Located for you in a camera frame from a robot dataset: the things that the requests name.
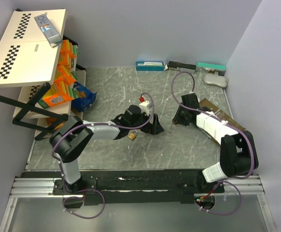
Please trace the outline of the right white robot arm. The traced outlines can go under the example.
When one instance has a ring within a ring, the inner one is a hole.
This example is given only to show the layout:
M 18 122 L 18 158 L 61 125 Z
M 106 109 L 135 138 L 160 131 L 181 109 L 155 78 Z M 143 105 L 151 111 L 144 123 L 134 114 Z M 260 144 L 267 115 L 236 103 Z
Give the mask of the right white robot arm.
M 193 124 L 220 145 L 219 161 L 198 172 L 197 187 L 201 192 L 209 192 L 214 184 L 229 177 L 250 176 L 258 168 L 255 143 L 249 131 L 230 126 L 209 108 L 201 108 L 195 93 L 182 95 L 181 100 L 173 123 Z

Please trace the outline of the short shackle brass padlock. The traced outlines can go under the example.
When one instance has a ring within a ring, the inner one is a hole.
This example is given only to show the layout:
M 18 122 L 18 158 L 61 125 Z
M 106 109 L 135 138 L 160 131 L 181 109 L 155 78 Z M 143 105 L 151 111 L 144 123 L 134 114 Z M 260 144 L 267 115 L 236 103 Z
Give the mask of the short shackle brass padlock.
M 137 136 L 138 136 L 138 132 L 135 130 L 129 133 L 128 138 L 134 141 L 137 138 Z

